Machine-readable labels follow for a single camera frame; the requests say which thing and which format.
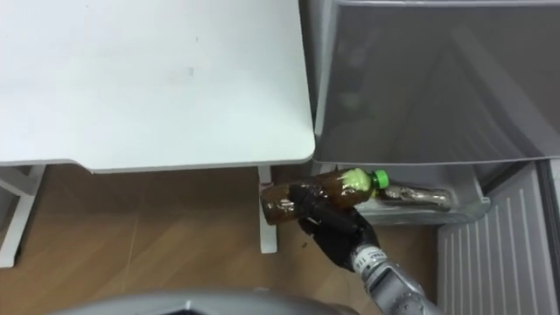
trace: green bottle cap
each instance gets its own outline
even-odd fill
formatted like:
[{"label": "green bottle cap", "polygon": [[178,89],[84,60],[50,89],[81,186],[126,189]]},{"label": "green bottle cap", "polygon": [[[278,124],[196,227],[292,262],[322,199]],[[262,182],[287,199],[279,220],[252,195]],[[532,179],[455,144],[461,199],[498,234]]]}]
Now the green bottle cap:
[{"label": "green bottle cap", "polygon": [[379,185],[379,188],[385,189],[389,186],[389,176],[387,176],[387,173],[384,170],[374,171],[372,175],[377,178],[377,184]]}]

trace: table top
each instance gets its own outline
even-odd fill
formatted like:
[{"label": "table top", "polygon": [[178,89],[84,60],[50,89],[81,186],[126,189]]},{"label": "table top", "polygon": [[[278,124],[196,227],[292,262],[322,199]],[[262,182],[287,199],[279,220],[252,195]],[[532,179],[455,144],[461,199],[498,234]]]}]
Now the table top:
[{"label": "table top", "polygon": [[314,148],[297,0],[0,2],[0,165],[272,165]]}]

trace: table leg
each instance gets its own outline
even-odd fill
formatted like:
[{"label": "table leg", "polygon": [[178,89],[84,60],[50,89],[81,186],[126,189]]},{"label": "table leg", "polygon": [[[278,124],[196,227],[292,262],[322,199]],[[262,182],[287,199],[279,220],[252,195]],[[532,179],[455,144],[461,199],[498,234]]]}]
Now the table leg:
[{"label": "table leg", "polygon": [[11,268],[16,263],[21,238],[45,168],[45,165],[36,165],[31,168],[29,175],[24,175],[13,167],[0,167],[0,187],[19,196],[14,216],[0,248],[0,268]]},{"label": "table leg", "polygon": [[[270,174],[270,166],[258,166],[258,171],[260,192],[262,189],[272,186],[272,175]],[[276,253],[278,251],[277,227],[266,223],[261,202],[259,202],[259,222],[261,229],[261,253]]]}]

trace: refrigerator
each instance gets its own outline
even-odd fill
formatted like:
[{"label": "refrigerator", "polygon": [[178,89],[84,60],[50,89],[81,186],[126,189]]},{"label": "refrigerator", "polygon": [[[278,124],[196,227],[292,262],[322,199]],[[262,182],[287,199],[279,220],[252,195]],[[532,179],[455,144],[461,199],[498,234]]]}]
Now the refrigerator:
[{"label": "refrigerator", "polygon": [[374,224],[441,226],[446,313],[558,314],[560,1],[301,10],[318,172],[382,168],[451,192],[449,213],[359,207]]}]

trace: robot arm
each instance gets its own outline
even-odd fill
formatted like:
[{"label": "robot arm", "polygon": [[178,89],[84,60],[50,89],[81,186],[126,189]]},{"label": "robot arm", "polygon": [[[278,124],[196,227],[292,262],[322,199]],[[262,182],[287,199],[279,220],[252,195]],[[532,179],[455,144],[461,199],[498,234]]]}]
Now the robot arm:
[{"label": "robot arm", "polygon": [[360,275],[367,294],[383,314],[443,314],[420,285],[391,262],[371,225],[355,210],[333,209],[326,199],[303,187],[291,186],[290,199],[305,219],[301,228],[313,237],[333,263]]}]

